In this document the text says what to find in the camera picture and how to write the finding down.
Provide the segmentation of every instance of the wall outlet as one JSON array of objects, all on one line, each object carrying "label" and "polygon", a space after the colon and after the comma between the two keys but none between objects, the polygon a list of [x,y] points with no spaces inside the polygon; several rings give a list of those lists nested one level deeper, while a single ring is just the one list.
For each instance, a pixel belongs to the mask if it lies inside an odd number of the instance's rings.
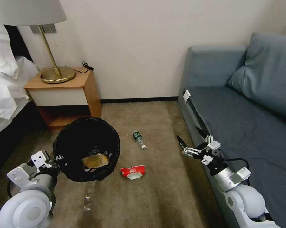
[{"label": "wall outlet", "polygon": [[[31,25],[30,28],[33,33],[39,33],[37,25]],[[54,24],[42,25],[42,28],[44,29],[44,33],[56,33]]]}]

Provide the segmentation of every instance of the plastic bottle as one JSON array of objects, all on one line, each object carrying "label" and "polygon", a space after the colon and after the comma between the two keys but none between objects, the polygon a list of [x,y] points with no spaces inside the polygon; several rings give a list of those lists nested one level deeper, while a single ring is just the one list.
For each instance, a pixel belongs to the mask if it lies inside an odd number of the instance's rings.
[{"label": "plastic bottle", "polygon": [[133,137],[138,143],[140,143],[142,149],[146,148],[146,146],[143,144],[143,139],[142,139],[142,135],[140,134],[140,132],[134,131]]}]

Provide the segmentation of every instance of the sofa seat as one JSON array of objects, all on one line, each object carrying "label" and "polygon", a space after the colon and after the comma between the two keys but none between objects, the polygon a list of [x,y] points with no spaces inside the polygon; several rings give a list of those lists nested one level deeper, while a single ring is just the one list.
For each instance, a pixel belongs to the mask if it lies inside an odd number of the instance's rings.
[{"label": "sofa seat", "polygon": [[[194,112],[222,144],[222,156],[248,160],[251,185],[265,198],[276,224],[286,228],[286,119],[228,87],[186,89]],[[245,166],[228,164],[235,170]]]}]

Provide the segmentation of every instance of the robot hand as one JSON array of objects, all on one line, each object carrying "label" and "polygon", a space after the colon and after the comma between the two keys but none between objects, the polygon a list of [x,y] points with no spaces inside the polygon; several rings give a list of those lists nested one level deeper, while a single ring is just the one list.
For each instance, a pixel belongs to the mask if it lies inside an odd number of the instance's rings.
[{"label": "robot hand", "polygon": [[[213,136],[206,135],[199,128],[197,130],[205,137],[205,142],[195,148],[189,148],[177,136],[182,153],[201,160],[209,168],[210,175],[217,180],[219,189],[225,194],[226,203],[233,211],[240,228],[279,228],[265,208],[263,196],[249,185],[251,172],[248,162],[242,158],[235,159],[245,161],[247,167],[237,172],[231,171],[219,154],[221,144],[215,141]],[[248,185],[241,184],[244,180],[248,181]]]},{"label": "robot hand", "polygon": [[0,228],[46,228],[51,222],[59,171],[46,151],[37,152],[31,160],[35,166],[23,163],[7,173],[20,193],[1,208]]}]

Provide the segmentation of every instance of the brass lamp base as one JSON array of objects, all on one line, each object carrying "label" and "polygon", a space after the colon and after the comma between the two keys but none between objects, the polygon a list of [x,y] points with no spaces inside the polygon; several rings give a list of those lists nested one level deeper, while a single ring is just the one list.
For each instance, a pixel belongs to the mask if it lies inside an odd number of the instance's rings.
[{"label": "brass lamp base", "polygon": [[55,72],[54,68],[50,68],[41,74],[41,80],[45,83],[56,84],[69,81],[76,75],[75,70],[70,67],[58,67],[58,70],[61,72],[61,76]]}]

